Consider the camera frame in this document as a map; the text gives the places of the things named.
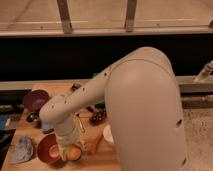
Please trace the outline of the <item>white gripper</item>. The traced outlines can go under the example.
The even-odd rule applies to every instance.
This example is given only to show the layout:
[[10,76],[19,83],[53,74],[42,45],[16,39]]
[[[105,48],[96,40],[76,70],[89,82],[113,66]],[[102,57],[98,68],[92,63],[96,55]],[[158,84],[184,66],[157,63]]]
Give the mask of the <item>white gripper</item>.
[[79,139],[80,133],[76,126],[56,125],[54,127],[57,143],[60,145],[59,154],[62,160],[67,160],[70,152],[68,145],[74,144]]

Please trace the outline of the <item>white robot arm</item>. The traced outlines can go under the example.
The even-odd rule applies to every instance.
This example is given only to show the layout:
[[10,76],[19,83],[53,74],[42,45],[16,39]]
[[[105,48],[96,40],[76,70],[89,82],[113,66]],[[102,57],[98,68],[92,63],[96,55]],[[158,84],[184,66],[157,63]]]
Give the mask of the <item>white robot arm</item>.
[[162,51],[132,51],[71,95],[53,97],[40,118],[65,147],[73,142],[72,114],[101,101],[122,171],[188,170],[180,90]]

